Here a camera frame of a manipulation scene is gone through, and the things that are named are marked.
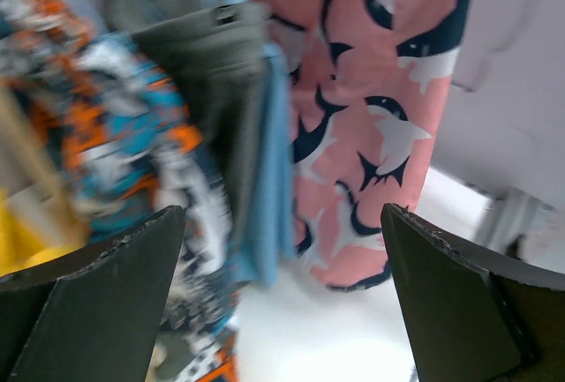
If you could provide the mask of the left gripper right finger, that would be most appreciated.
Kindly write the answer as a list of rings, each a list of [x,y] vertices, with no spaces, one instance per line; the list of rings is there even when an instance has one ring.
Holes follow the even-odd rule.
[[[564,276],[446,232],[399,205],[383,237],[421,381],[564,379]]]

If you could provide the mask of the pink shark print shorts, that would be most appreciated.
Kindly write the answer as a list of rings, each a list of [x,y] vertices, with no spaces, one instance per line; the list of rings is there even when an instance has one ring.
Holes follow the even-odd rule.
[[[471,0],[260,0],[290,71],[295,245],[325,288],[387,281],[380,213],[413,208]]]

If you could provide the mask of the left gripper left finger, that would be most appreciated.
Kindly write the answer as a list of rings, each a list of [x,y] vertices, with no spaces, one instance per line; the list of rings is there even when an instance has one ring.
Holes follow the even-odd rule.
[[[3,381],[142,381],[183,239],[168,206],[97,243],[1,279]]]

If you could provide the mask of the light blue shorts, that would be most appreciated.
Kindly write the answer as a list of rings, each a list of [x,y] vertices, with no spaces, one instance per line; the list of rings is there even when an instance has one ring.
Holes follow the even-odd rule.
[[[204,5],[249,4],[251,0],[203,0]],[[279,46],[262,42],[266,65],[260,78],[259,141],[250,211],[235,254],[235,279],[271,286],[279,260],[294,257],[292,165],[290,164],[290,82]]]

